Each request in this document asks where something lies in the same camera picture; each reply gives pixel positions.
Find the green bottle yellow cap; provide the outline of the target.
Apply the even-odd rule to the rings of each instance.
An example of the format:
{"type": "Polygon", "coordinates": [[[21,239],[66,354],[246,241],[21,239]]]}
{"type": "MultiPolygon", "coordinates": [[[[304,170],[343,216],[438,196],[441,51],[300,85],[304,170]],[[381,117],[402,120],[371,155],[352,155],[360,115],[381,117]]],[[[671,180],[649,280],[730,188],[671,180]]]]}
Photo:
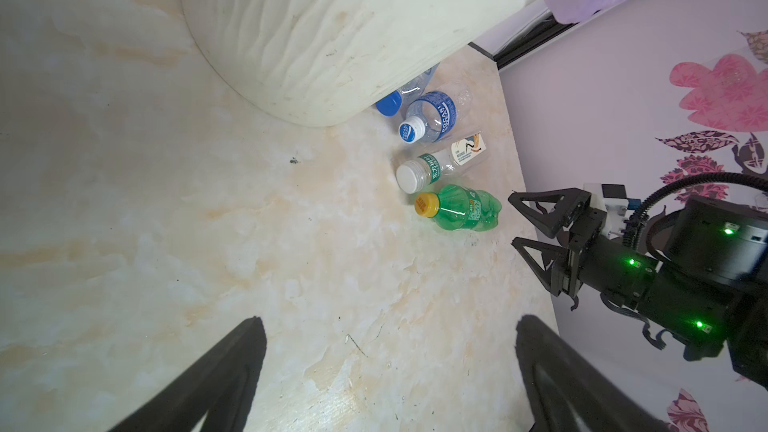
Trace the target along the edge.
{"type": "Polygon", "coordinates": [[[498,225],[502,204],[486,191],[447,185],[437,193],[420,193],[414,209],[447,231],[485,232],[498,225]]]}

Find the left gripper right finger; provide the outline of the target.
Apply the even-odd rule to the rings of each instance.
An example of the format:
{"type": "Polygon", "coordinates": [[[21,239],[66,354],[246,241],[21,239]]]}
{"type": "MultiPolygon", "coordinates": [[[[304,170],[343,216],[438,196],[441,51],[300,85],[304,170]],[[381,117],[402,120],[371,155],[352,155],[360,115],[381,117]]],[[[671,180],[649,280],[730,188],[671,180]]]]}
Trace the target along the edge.
{"type": "Polygon", "coordinates": [[[534,315],[516,327],[534,431],[666,431],[534,315]]]}

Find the crushed clear bottle blue cap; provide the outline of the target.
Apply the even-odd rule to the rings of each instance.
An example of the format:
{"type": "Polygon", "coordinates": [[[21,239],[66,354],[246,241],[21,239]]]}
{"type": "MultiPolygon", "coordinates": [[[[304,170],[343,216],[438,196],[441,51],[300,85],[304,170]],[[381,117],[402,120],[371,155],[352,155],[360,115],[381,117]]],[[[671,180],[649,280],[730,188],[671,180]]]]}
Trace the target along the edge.
{"type": "Polygon", "coordinates": [[[439,65],[440,63],[437,63],[377,101],[375,107],[378,112],[386,117],[403,113],[413,101],[425,93],[439,65]]]}

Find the Pocari bottle near bin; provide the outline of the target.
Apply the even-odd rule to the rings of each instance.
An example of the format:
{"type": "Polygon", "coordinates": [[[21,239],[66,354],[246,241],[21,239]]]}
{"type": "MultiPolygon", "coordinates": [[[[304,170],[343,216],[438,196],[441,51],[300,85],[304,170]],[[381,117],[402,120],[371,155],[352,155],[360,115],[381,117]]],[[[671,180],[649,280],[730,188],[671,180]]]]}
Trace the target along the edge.
{"type": "Polygon", "coordinates": [[[469,88],[461,83],[446,83],[425,92],[406,109],[398,134],[408,144],[434,143],[463,125],[472,105],[469,88]]]}

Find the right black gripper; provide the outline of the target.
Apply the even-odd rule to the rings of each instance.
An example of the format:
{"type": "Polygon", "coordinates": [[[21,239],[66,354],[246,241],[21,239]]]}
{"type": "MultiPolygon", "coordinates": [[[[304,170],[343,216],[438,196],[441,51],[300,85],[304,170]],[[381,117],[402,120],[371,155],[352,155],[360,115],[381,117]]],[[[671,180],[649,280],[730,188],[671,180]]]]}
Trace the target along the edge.
{"type": "Polygon", "coordinates": [[[606,213],[588,208],[590,201],[591,193],[578,188],[508,197],[548,238],[570,227],[569,250],[524,237],[511,243],[544,289],[575,297],[581,282],[597,290],[611,311],[641,321],[643,336],[657,349],[666,343],[662,333],[650,332],[652,322],[684,345],[686,360],[720,355],[729,307],[724,286],[704,270],[643,256],[603,237],[606,213]]]}

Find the white ribbed waste bin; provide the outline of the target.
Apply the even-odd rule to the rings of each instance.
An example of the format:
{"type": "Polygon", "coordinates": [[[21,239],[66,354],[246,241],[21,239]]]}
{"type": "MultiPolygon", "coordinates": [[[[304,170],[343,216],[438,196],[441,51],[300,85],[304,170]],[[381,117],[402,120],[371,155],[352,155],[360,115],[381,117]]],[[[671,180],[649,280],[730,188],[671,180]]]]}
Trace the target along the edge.
{"type": "Polygon", "coordinates": [[[210,65],[285,121],[342,123],[535,0],[181,0],[210,65]]]}

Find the clear bottle bird label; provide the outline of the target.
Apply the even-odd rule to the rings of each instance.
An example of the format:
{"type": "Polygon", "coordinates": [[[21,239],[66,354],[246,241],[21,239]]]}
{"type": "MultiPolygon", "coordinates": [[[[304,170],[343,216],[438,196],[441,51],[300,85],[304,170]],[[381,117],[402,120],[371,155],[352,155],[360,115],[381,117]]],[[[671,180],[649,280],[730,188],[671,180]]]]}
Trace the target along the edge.
{"type": "Polygon", "coordinates": [[[486,159],[488,147],[482,132],[461,137],[433,152],[423,153],[400,164],[397,185],[412,195],[440,180],[457,177],[486,159]]]}

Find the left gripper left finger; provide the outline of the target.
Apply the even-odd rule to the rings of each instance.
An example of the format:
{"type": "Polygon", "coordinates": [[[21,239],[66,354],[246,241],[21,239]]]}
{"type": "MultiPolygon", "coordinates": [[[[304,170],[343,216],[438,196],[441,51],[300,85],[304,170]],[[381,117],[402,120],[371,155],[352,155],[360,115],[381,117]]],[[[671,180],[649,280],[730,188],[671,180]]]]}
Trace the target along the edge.
{"type": "Polygon", "coordinates": [[[115,431],[242,431],[254,400],[267,336],[262,320],[241,322],[115,431]]]}

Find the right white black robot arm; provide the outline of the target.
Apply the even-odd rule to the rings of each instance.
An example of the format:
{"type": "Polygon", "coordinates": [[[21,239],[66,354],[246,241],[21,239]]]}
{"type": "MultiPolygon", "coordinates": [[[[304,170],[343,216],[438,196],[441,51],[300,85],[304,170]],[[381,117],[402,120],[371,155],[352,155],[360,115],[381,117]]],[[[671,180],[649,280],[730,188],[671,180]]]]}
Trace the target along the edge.
{"type": "Polygon", "coordinates": [[[513,247],[553,296],[597,291],[612,312],[642,322],[663,349],[664,334],[689,362],[727,351],[739,375],[767,384],[767,216],[749,207],[693,198],[654,220],[644,246],[621,234],[640,207],[621,185],[513,193],[509,203],[538,231],[513,247]]]}

